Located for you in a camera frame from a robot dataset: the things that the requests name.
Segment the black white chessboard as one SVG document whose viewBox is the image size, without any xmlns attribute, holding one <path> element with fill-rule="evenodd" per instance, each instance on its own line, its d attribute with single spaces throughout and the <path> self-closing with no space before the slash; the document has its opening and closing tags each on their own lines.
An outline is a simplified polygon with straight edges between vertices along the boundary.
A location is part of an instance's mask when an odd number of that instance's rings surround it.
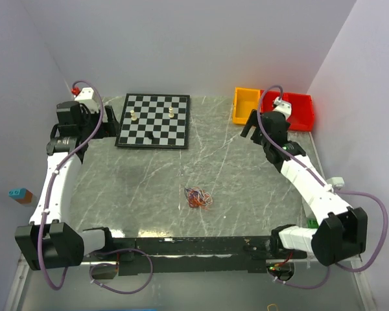
<svg viewBox="0 0 389 311">
<path fill-rule="evenodd" d="M 174 117 L 169 118 L 169 107 Z M 130 111 L 137 120 L 132 122 Z M 189 95 L 138 94 L 126 95 L 115 146 L 118 148 L 187 149 L 191 98 Z M 154 139 L 148 138 L 153 132 Z"/>
</svg>

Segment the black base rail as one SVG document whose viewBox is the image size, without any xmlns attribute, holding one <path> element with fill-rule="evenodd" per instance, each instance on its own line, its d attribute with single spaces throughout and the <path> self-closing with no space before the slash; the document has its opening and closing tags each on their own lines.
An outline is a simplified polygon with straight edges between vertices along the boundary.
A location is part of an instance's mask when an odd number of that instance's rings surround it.
<svg viewBox="0 0 389 311">
<path fill-rule="evenodd" d="M 140 273 L 189 273 L 218 271 L 247 271 L 266 273 L 266 265 L 287 258 L 306 259 L 303 251 L 273 250 L 269 236 L 204 236 L 204 237 L 146 237 L 114 238 L 115 249 L 135 248 L 147 258 L 129 251 L 120 254 L 91 254 L 83 265 L 113 264 L 120 276 Z"/>
</svg>

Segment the green small block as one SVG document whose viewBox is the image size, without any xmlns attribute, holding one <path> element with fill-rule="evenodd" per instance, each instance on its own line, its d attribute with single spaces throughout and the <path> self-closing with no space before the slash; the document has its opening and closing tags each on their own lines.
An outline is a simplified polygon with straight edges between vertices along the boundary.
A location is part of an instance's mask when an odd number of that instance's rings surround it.
<svg viewBox="0 0 389 311">
<path fill-rule="evenodd" d="M 318 222 L 316 219 L 313 219 L 313 218 L 308 218 L 307 219 L 307 227 L 309 229 L 318 229 L 319 228 L 319 225 L 318 225 Z"/>
</svg>

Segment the white chess piece left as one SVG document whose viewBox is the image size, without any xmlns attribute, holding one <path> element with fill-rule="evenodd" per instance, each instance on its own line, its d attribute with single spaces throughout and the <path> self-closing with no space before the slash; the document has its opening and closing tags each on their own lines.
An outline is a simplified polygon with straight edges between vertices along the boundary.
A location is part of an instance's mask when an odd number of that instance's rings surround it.
<svg viewBox="0 0 389 311">
<path fill-rule="evenodd" d="M 135 122 L 137 120 L 137 115 L 136 115 L 134 110 L 130 111 L 130 116 L 131 116 L 132 122 Z"/>
</svg>

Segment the red bin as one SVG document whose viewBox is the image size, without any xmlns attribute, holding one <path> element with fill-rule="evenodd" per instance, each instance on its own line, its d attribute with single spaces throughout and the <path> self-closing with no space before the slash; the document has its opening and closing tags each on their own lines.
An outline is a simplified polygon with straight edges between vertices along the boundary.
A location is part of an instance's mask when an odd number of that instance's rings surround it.
<svg viewBox="0 0 389 311">
<path fill-rule="evenodd" d="M 291 103 L 292 113 L 288 121 L 289 130 L 296 132 L 311 132 L 315 122 L 312 97 L 306 94 L 285 93 L 283 99 Z"/>
<path fill-rule="evenodd" d="M 260 113 L 272 111 L 274 109 L 274 101 L 280 95 L 279 91 L 268 91 L 260 102 Z"/>
</svg>

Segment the blue orange toy block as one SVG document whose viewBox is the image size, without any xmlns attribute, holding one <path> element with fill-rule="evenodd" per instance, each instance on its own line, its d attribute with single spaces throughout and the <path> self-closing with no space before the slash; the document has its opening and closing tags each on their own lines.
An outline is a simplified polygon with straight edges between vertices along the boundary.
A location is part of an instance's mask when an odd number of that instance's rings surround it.
<svg viewBox="0 0 389 311">
<path fill-rule="evenodd" d="M 34 201 L 33 193 L 26 188 L 11 189 L 8 196 L 22 205 L 32 205 Z"/>
</svg>

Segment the yellow plastic bin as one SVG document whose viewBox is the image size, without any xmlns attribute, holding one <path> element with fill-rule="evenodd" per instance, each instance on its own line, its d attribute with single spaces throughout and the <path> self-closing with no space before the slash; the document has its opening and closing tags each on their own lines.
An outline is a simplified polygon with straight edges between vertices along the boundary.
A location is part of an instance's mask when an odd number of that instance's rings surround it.
<svg viewBox="0 0 389 311">
<path fill-rule="evenodd" d="M 237 125 L 245 125 L 250 113 L 257 108 L 261 96 L 260 89 L 236 87 L 233 98 L 232 121 Z"/>
</svg>

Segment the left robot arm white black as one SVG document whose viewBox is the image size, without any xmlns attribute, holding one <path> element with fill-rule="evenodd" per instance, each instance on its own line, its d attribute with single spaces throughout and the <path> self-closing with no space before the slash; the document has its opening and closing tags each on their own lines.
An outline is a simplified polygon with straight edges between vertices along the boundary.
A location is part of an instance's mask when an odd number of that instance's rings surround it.
<svg viewBox="0 0 389 311">
<path fill-rule="evenodd" d="M 85 140 L 114 137 L 119 123 L 110 105 L 105 106 L 108 120 L 99 124 L 99 113 L 92 113 L 85 104 L 68 101 L 56 107 L 57 124 L 52 128 L 46 146 L 47 175 L 36 210 L 28 225 L 19 226 L 15 240 L 29 267 L 37 271 L 40 263 L 47 269 L 78 266 L 84 256 L 93 253 L 108 260 L 115 253 L 115 244 L 107 227 L 81 232 L 69 225 L 71 198 L 79 170 L 88 149 Z"/>
</svg>

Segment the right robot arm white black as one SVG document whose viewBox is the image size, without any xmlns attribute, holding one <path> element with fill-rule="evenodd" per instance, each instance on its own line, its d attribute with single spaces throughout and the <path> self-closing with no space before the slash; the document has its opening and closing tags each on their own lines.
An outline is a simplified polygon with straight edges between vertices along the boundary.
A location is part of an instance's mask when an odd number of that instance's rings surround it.
<svg viewBox="0 0 389 311">
<path fill-rule="evenodd" d="M 366 250 L 368 216 L 358 207 L 352 208 L 334 192 L 317 172 L 296 142 L 288 139 L 290 124 L 278 111 L 258 115 L 252 110 L 241 136 L 263 147 L 266 159 L 300 193 L 318 223 L 311 229 L 282 225 L 272 230 L 270 250 L 277 258 L 292 250 L 312 253 L 319 263 L 330 266 L 360 255 Z"/>
</svg>

